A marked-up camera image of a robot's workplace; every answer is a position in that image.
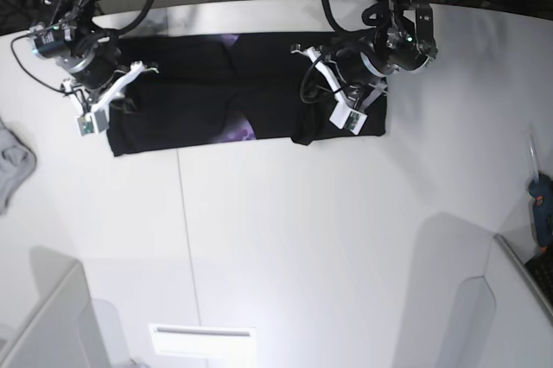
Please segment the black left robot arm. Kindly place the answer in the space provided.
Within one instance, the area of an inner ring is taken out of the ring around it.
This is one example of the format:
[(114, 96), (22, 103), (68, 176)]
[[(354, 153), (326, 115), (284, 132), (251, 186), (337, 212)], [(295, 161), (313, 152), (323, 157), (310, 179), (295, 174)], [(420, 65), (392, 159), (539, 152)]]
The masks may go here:
[(385, 78), (397, 70), (416, 72), (435, 60), (438, 49), (429, 0), (373, 1), (361, 15), (365, 28), (350, 30), (334, 18), (330, 0), (321, 0), (330, 27), (359, 54), (366, 70)]

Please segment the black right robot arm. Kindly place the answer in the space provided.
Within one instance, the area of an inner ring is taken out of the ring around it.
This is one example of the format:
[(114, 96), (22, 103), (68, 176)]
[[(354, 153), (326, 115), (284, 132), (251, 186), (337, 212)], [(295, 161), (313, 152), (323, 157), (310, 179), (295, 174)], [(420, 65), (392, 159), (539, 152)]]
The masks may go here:
[(101, 0), (42, 0), (38, 15), (26, 35), (33, 53), (55, 60), (87, 91), (103, 91), (114, 81), (119, 67), (118, 39), (136, 29), (155, 0), (146, 0), (139, 14), (120, 29), (104, 28), (92, 19)]

